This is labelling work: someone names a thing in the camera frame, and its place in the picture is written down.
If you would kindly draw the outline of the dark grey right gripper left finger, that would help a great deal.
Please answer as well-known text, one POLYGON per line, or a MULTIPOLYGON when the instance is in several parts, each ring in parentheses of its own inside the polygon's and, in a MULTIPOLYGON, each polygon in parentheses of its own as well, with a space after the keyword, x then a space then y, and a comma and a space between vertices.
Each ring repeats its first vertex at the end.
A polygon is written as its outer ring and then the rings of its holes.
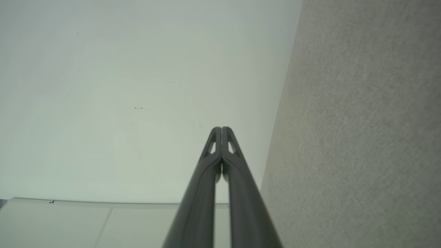
POLYGON ((222 129, 215 127, 208 136, 162 247, 214 246, 215 188, 220 175, 221 144, 222 129))

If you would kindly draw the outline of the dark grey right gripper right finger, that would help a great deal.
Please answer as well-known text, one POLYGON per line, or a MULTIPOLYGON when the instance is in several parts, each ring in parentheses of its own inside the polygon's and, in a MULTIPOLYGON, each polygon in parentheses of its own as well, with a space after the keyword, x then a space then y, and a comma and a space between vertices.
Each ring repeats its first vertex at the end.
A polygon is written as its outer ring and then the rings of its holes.
POLYGON ((222 127, 222 174, 229 185, 233 248, 282 248, 233 130, 222 127))

